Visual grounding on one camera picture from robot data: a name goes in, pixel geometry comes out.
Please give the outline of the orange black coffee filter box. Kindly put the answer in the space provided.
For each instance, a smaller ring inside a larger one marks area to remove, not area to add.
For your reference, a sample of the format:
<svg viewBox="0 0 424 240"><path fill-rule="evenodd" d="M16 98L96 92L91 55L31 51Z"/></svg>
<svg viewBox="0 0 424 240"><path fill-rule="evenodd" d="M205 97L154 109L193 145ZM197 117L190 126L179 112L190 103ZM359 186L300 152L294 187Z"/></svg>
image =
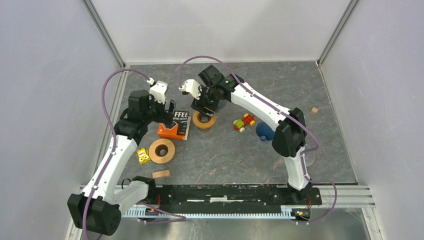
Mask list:
<svg viewBox="0 0 424 240"><path fill-rule="evenodd" d="M164 139L186 141L188 139L191 119L189 111L177 110L174 112L171 127L160 123L157 134L160 138Z"/></svg>

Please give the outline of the wooden ring dripper stand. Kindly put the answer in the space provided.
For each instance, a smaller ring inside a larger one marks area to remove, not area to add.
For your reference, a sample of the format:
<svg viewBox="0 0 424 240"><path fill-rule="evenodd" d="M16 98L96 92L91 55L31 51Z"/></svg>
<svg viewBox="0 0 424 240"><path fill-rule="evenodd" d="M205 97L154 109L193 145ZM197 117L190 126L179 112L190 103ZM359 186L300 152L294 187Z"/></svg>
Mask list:
<svg viewBox="0 0 424 240"><path fill-rule="evenodd" d="M200 132L209 132L215 124L217 115L214 113L212 116L203 114L199 111L193 113L193 123Z"/></svg>

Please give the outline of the blue plastic coffee dripper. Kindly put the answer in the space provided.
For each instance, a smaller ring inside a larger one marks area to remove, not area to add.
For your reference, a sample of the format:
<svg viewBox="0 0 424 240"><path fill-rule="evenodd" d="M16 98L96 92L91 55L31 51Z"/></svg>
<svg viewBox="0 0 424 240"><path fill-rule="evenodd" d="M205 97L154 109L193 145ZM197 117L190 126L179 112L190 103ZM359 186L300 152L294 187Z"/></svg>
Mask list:
<svg viewBox="0 0 424 240"><path fill-rule="evenodd" d="M256 126L255 132L263 142L272 141L274 139L275 132L263 121Z"/></svg>

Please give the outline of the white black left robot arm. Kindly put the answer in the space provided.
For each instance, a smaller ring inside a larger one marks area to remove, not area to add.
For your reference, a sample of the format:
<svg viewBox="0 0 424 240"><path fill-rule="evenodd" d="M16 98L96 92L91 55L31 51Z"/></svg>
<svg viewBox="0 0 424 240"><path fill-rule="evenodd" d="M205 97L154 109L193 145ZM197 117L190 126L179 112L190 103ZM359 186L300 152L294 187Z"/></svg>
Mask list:
<svg viewBox="0 0 424 240"><path fill-rule="evenodd" d="M121 192L116 184L130 156L135 153L152 122L171 125L176 101L171 99L166 109L166 96L147 90L136 90L128 97L128 107L112 127L108 150L91 181L81 193L71 194L67 206L74 225L84 232L100 236L113 235L122 215L142 200L153 203L157 198L154 180L136 176Z"/></svg>

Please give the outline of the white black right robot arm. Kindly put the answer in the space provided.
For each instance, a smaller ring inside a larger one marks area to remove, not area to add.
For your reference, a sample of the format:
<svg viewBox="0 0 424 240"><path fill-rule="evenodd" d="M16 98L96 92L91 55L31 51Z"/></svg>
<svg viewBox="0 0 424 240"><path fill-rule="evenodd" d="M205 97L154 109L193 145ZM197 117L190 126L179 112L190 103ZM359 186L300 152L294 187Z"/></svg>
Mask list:
<svg viewBox="0 0 424 240"><path fill-rule="evenodd" d="M228 101L259 117L274 133L271 145L284 159L289 199L295 204L306 201L313 184L304 160L307 136L304 113L299 108L289 109L269 100L234 72L224 76L209 65L198 76L202 84L194 79L180 82L179 90L193 97L191 107L211 116L220 101Z"/></svg>

